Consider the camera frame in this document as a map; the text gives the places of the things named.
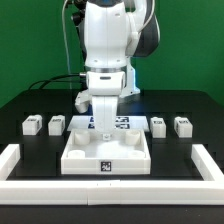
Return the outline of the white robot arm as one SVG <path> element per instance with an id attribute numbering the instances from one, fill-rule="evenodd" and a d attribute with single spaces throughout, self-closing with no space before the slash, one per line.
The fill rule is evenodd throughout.
<path id="1" fill-rule="evenodd" d="M 87 89 L 75 106 L 93 111 L 103 139 L 115 130 L 118 102 L 137 95 L 133 57 L 146 57 L 158 46 L 155 0 L 87 0 L 83 25 Z"/>

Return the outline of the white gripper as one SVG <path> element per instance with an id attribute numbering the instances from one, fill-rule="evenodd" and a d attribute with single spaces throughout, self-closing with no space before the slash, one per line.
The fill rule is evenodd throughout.
<path id="1" fill-rule="evenodd" d="M 88 90 L 79 92 L 75 99 L 75 107 L 79 113 L 85 113 L 92 106 L 95 130 L 102 134 L 104 141 L 112 138 L 117 105 L 117 96 L 94 96 Z"/>

